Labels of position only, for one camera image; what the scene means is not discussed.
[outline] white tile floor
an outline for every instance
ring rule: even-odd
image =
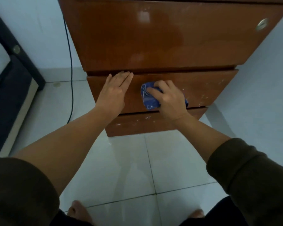
[[[95,105],[87,81],[75,81],[73,86],[72,120]],[[70,82],[47,83],[11,154],[63,126],[70,109]],[[210,125],[205,115],[201,121]],[[80,200],[98,226],[175,226],[199,207],[207,213],[225,196],[178,131],[112,138],[103,131],[61,194],[60,208],[67,211],[73,200]]]

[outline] brown sweatshirt sleeve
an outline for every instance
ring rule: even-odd
[[[15,158],[0,158],[0,225],[49,225],[59,197],[38,168]]]
[[[249,225],[283,225],[283,167],[266,154],[234,138],[215,150],[207,171]]]

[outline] wooden drawer cabinet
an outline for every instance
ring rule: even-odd
[[[143,106],[145,82],[172,80],[199,119],[283,17],[283,0],[59,3],[95,100],[109,73],[135,73],[110,137],[173,129]]]
[[[189,102],[189,108],[209,106],[237,72],[237,70],[228,70],[135,75],[125,95],[125,107],[121,113],[147,112],[143,105],[140,88],[145,82],[158,80],[172,80],[185,94]],[[87,80],[94,100],[97,101],[100,91],[105,84],[106,76],[89,76]]]
[[[188,109],[188,112],[200,119],[207,107]],[[159,112],[126,114],[118,116],[106,127],[109,137],[126,136],[132,134],[160,132],[175,129]]]
[[[243,64],[283,5],[60,0],[84,71]],[[268,26],[257,31],[268,18]]]

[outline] blue cloth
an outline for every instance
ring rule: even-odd
[[[152,110],[160,107],[159,101],[156,100],[151,94],[147,92],[148,87],[152,87],[162,92],[162,90],[159,87],[154,87],[154,83],[155,82],[147,82],[142,84],[141,86],[141,96],[143,99],[144,106],[147,108],[147,110]],[[186,107],[188,107],[189,103],[187,99],[185,99],[185,102],[186,102]]]

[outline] power cord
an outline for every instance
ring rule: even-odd
[[[69,44],[69,38],[68,38],[68,32],[67,32],[67,28],[66,28],[66,22],[65,19],[64,20],[64,26],[65,26],[65,31],[66,31],[66,36],[67,36],[67,42],[68,42],[68,48],[69,48],[69,55],[70,55],[70,63],[71,63],[71,95],[72,95],[72,104],[71,104],[71,113],[69,116],[69,119],[67,121],[67,124],[70,122],[71,116],[72,116],[72,111],[73,111],[73,86],[72,86],[72,73],[73,73],[73,68],[72,68],[72,56],[71,56],[71,49],[70,49],[70,44]]]

